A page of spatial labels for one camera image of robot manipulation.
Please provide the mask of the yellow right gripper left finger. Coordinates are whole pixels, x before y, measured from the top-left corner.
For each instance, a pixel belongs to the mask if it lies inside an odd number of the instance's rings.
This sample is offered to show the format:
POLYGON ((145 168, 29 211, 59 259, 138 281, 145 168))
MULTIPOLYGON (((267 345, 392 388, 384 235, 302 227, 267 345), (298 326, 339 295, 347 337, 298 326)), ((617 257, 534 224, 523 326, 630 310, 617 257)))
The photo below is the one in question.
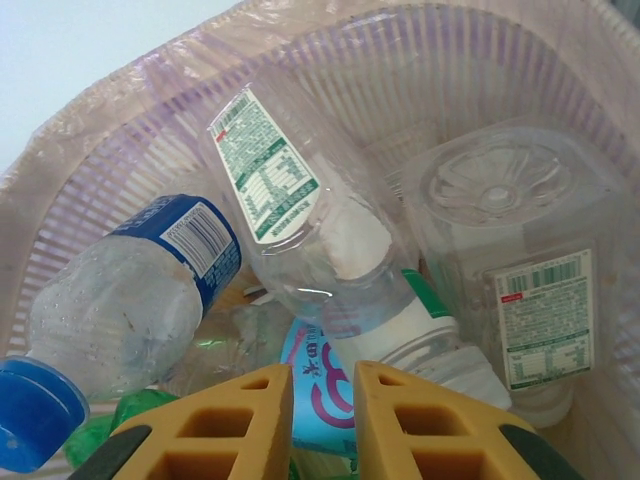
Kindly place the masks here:
POLYGON ((286 479, 290 366, 274 364, 120 425, 74 479, 286 479))

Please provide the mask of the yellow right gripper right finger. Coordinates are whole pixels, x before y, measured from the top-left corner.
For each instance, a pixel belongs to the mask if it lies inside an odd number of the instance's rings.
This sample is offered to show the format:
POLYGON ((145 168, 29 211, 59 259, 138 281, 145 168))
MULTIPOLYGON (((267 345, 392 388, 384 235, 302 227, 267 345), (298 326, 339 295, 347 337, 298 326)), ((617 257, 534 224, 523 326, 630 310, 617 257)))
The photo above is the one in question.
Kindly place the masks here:
POLYGON ((362 479, 561 479, 580 473, 520 417, 391 366, 359 361, 362 479))

